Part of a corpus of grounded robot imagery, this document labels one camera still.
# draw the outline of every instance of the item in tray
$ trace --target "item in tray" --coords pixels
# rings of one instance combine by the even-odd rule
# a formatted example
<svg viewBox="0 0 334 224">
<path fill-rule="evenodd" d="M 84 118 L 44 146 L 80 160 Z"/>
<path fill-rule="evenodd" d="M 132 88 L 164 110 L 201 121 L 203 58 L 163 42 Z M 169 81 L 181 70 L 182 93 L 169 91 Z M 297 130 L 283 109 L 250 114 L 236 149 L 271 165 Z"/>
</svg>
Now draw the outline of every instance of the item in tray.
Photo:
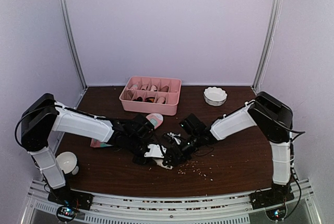
<svg viewBox="0 0 334 224">
<path fill-rule="evenodd" d="M 153 91 L 153 92 L 156 92 L 156 91 L 158 91 L 158 88 L 157 88 L 157 86 L 155 86 L 155 85 L 152 85 L 152 86 L 151 86 L 151 89 L 150 89 L 150 91 Z"/>
<path fill-rule="evenodd" d="M 130 87 L 130 90 L 137 90 L 137 89 L 138 89 L 138 86 L 139 86 L 139 82 L 133 84 L 133 85 Z"/>
<path fill-rule="evenodd" d="M 148 84 L 144 84 L 144 85 L 141 86 L 141 90 L 146 91 L 147 89 L 148 89 Z"/>
<path fill-rule="evenodd" d="M 141 96 L 139 96 L 139 97 L 137 97 L 137 99 L 134 99 L 134 101 L 139 101 L 139 102 L 142 102 L 142 97 L 141 97 Z"/>
<path fill-rule="evenodd" d="M 154 97 L 147 97 L 145 99 L 145 102 L 153 103 L 154 102 Z"/>
<path fill-rule="evenodd" d="M 160 92 L 168 92 L 169 87 L 164 86 L 163 88 L 160 89 Z"/>
<path fill-rule="evenodd" d="M 126 92 L 124 92 L 124 99 L 131 100 L 134 93 L 135 93 L 134 90 L 127 90 Z"/>
<path fill-rule="evenodd" d="M 158 100 L 157 100 L 157 104 L 166 104 L 166 99 L 164 97 L 160 97 Z"/>
</svg>

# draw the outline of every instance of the cable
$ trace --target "cable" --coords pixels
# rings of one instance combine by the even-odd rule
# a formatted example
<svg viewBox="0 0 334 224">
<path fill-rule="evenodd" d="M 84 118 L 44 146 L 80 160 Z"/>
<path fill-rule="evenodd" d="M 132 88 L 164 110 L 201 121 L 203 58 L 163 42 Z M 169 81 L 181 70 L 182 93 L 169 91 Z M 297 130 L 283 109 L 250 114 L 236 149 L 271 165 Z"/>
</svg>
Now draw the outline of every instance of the cable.
<svg viewBox="0 0 334 224">
<path fill-rule="evenodd" d="M 292 140 L 291 140 L 291 143 L 293 143 L 294 142 L 294 140 L 295 139 L 297 139 L 299 136 L 301 136 L 302 134 L 297 134 L 296 136 L 294 136 L 293 138 L 292 138 Z"/>
<path fill-rule="evenodd" d="M 28 117 L 30 114 L 32 114 L 32 113 L 36 113 L 36 112 L 41 111 L 41 110 L 43 110 L 43 109 L 45 109 L 45 108 L 53 108 L 53 107 L 58 107 L 58 108 L 60 108 L 61 106 L 60 106 L 60 105 L 46 105 L 46 106 L 44 106 L 44 107 L 37 108 L 37 109 L 32 110 L 32 111 L 28 112 L 27 114 L 25 114 L 25 115 L 18 121 L 18 123 L 17 123 L 16 126 L 15 126 L 14 137 L 15 137 L 15 141 L 16 141 L 16 143 L 17 143 L 20 147 L 23 147 L 23 146 L 22 146 L 22 144 L 19 142 L 19 140 L 18 140 L 18 138 L 17 138 L 17 129 L 19 128 L 21 122 L 22 122 L 26 117 Z"/>
<path fill-rule="evenodd" d="M 285 216 L 284 216 L 284 218 L 283 218 L 283 220 L 287 217 L 287 214 L 288 214 L 288 207 L 287 207 L 287 198 L 285 197 L 284 198 L 284 207 L 285 207 Z"/>
<path fill-rule="evenodd" d="M 203 156 L 206 156 L 206 155 L 208 155 L 208 154 L 210 154 L 210 153 L 212 153 L 213 151 L 214 151 L 214 147 L 209 147 L 208 145 L 205 145 L 207 148 L 211 148 L 211 150 L 210 151 L 208 151 L 206 154 L 204 154 L 204 155 L 196 155 L 196 153 L 199 151 L 197 151 L 197 152 L 195 152 L 194 153 L 194 155 L 196 156 L 196 157 L 203 157 Z"/>
<path fill-rule="evenodd" d="M 47 193 L 51 193 L 51 190 L 50 190 L 50 191 L 46 190 L 45 186 L 49 186 L 49 185 L 48 185 L 48 184 L 44 184 L 44 190 L 45 190 Z"/>
<path fill-rule="evenodd" d="M 271 116 L 270 116 L 270 112 L 268 111 L 268 109 L 263 106 L 260 102 L 258 101 L 255 101 L 255 103 L 257 103 L 260 107 L 262 107 L 268 114 L 269 118 L 274 121 L 276 124 L 278 124 L 280 127 L 284 128 L 285 130 L 291 132 L 291 133 L 295 133 L 295 134 L 299 134 L 299 135 L 302 135 L 302 134 L 305 134 L 305 131 L 296 131 L 296 130 L 292 130 L 292 129 L 289 129 L 288 127 L 284 126 L 282 123 L 276 121 L 275 119 L 273 119 Z"/>
<path fill-rule="evenodd" d="M 297 206 L 298 206 L 298 204 L 299 204 L 299 202 L 301 201 L 301 198 L 302 198 L 302 189 L 301 189 L 301 186 L 299 185 L 298 180 L 296 180 L 294 176 L 292 176 L 292 179 L 294 180 L 294 182 L 297 184 L 297 186 L 299 188 L 299 198 L 298 198 L 297 204 L 294 206 L 292 211 L 284 218 L 284 220 L 289 218 L 292 215 L 292 213 L 296 210 L 296 208 L 297 208 Z"/>
</svg>

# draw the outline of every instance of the wooden table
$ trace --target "wooden table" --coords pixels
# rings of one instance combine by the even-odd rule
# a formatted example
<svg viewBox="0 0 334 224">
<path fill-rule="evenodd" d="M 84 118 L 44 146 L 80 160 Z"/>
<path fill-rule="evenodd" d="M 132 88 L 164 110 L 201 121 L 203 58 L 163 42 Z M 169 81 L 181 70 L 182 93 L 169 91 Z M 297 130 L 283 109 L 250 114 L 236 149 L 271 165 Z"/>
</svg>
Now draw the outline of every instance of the wooden table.
<svg viewBox="0 0 334 224">
<path fill-rule="evenodd" d="M 194 113 L 207 125 L 224 113 L 241 107 L 254 98 L 250 87 L 223 87 L 228 94 L 221 107 L 207 105 L 201 86 L 184 86 L 175 116 L 165 116 L 156 130 L 186 133 L 178 123 Z M 125 112 L 118 97 L 123 87 L 90 87 L 79 109 L 96 115 L 132 119 L 136 113 Z M 272 161 L 269 142 L 257 127 L 248 128 L 214 145 L 203 157 L 165 170 L 158 166 L 132 163 L 133 155 L 118 148 L 91 148 L 90 139 L 65 134 L 57 153 L 71 151 L 80 162 L 79 173 L 70 178 L 72 188 L 96 193 L 127 196 L 180 197 L 229 194 L 271 186 Z M 206 154 L 202 147 L 197 153 Z"/>
</svg>

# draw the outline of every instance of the small white bowl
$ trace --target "small white bowl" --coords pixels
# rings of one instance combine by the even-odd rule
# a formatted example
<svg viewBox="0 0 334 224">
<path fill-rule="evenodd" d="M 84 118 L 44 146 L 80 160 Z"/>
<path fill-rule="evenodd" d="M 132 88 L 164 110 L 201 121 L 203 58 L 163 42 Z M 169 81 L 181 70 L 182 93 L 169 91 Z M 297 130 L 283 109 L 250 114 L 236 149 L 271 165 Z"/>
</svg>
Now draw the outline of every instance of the small white bowl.
<svg viewBox="0 0 334 224">
<path fill-rule="evenodd" d="M 208 87 L 204 90 L 204 100 L 209 105 L 218 107 L 223 105 L 228 97 L 228 94 L 221 88 Z"/>
<path fill-rule="evenodd" d="M 65 175 L 76 175 L 79 172 L 78 159 L 72 152 L 63 152 L 56 158 Z"/>
</svg>

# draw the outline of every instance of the pink object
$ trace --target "pink object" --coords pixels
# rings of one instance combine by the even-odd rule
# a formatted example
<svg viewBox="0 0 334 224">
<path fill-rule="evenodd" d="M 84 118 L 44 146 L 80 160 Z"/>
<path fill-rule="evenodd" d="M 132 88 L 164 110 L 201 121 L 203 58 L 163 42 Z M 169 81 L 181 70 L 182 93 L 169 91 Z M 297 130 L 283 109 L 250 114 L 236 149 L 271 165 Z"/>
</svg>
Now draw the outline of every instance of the pink object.
<svg viewBox="0 0 334 224">
<path fill-rule="evenodd" d="M 148 84 L 144 84 L 141 86 L 141 90 L 147 90 L 147 88 L 148 88 Z"/>
<path fill-rule="evenodd" d="M 150 91 L 156 92 L 158 91 L 158 88 L 156 85 L 152 85 Z"/>
<path fill-rule="evenodd" d="M 104 143 L 104 142 L 100 142 L 96 139 L 92 139 L 90 142 L 90 146 L 91 147 L 112 147 L 112 145 Z"/>
<path fill-rule="evenodd" d="M 157 104 L 164 104 L 166 102 L 165 98 L 164 97 L 160 97 L 158 100 L 157 100 Z"/>
<path fill-rule="evenodd" d="M 150 113 L 146 118 L 152 123 L 154 129 L 157 129 L 163 122 L 163 116 L 160 113 Z"/>
<path fill-rule="evenodd" d="M 138 82 L 133 84 L 131 87 L 130 87 L 130 90 L 137 90 L 138 89 Z"/>
<path fill-rule="evenodd" d="M 132 90 L 132 92 L 134 91 L 135 93 L 130 98 L 128 91 L 133 87 L 133 84 L 138 84 L 138 87 L 141 87 L 142 84 L 149 84 L 148 87 L 156 86 L 158 91 Z M 179 79 L 133 76 L 123 89 L 120 95 L 120 101 L 125 111 L 175 115 L 180 99 L 181 84 L 182 82 Z M 165 86 L 169 88 L 167 92 L 159 91 Z M 134 101 L 138 97 L 142 97 L 143 101 L 145 101 L 147 97 L 154 97 L 154 103 Z M 165 104 L 157 103 L 160 97 L 165 99 Z"/>
</svg>

